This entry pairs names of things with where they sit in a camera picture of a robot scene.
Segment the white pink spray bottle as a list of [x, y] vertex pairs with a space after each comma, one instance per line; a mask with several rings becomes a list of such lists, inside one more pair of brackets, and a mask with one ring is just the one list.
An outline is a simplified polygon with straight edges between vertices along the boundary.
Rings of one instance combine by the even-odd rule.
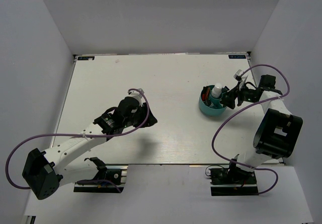
[[222, 94], [222, 84], [216, 83], [211, 90], [211, 96], [215, 99], [219, 99]]

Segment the dark red lip gloss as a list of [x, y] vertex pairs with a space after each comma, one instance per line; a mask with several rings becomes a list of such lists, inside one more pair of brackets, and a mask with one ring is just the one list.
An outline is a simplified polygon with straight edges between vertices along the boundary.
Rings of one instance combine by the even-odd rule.
[[206, 91], [206, 95], [205, 95], [205, 99], [206, 99], [206, 100], [208, 100], [210, 93], [211, 93], [211, 88], [210, 88], [210, 87], [208, 87], [208, 88], [207, 88], [207, 91]]

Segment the orange eyeshadow palette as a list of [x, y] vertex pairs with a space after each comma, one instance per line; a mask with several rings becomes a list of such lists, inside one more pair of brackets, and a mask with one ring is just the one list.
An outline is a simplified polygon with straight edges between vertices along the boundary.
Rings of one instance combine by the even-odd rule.
[[214, 105], [215, 105], [214, 109], [224, 109], [224, 108], [226, 108], [223, 104], [221, 104], [219, 102], [215, 102]]

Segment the black squeeze tube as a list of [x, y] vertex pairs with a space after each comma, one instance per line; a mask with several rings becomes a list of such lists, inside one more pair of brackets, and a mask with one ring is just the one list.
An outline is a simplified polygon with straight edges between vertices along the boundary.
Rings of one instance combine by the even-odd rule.
[[210, 100], [204, 101], [204, 104], [209, 108], [215, 108], [215, 105]]

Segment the red lip gloss tube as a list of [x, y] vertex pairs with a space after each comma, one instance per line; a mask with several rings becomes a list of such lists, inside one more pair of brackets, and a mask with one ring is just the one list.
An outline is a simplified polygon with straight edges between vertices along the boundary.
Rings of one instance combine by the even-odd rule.
[[208, 87], [204, 87], [201, 92], [201, 99], [203, 102], [207, 99], [207, 91], [208, 91]]

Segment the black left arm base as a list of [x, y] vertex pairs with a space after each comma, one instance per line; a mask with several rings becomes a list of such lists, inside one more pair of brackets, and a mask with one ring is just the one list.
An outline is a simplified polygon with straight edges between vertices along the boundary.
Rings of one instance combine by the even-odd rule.
[[95, 165], [95, 175], [75, 182], [75, 193], [122, 193], [127, 178], [127, 165], [105, 164], [97, 157], [85, 158], [84, 161], [88, 166], [89, 162]]

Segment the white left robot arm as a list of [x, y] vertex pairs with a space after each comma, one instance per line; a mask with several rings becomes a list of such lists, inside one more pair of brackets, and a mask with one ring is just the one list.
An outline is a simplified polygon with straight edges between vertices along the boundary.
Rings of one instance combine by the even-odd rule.
[[127, 127], [145, 128], [157, 123], [147, 103], [139, 98], [125, 97], [117, 107], [107, 109], [96, 118], [80, 137], [44, 151], [30, 151], [22, 176], [35, 194], [43, 200], [60, 186], [75, 183], [81, 190], [97, 189], [103, 193], [121, 193], [124, 189], [125, 168], [108, 168], [97, 157], [86, 157], [81, 163], [73, 161], [92, 148], [121, 135]]

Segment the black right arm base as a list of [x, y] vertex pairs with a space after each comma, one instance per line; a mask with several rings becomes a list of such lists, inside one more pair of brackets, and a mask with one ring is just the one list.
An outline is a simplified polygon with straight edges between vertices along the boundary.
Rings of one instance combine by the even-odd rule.
[[257, 196], [257, 180], [253, 167], [259, 165], [259, 158], [251, 153], [238, 154], [228, 166], [210, 165], [205, 175], [210, 179], [212, 196]]

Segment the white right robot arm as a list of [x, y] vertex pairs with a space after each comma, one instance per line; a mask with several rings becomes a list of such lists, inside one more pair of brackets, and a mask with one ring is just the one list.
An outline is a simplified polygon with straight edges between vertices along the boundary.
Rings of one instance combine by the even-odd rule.
[[253, 168], [268, 160], [290, 157], [303, 125], [302, 118], [293, 115], [284, 105], [282, 92], [275, 88], [275, 76], [261, 76], [258, 86], [252, 89], [247, 86], [246, 77], [236, 79], [234, 88], [225, 88], [221, 104], [234, 109], [243, 102], [260, 102], [264, 118], [254, 136], [254, 149], [236, 155], [232, 160], [238, 164], [229, 164], [227, 176], [233, 183], [239, 183], [253, 173]]

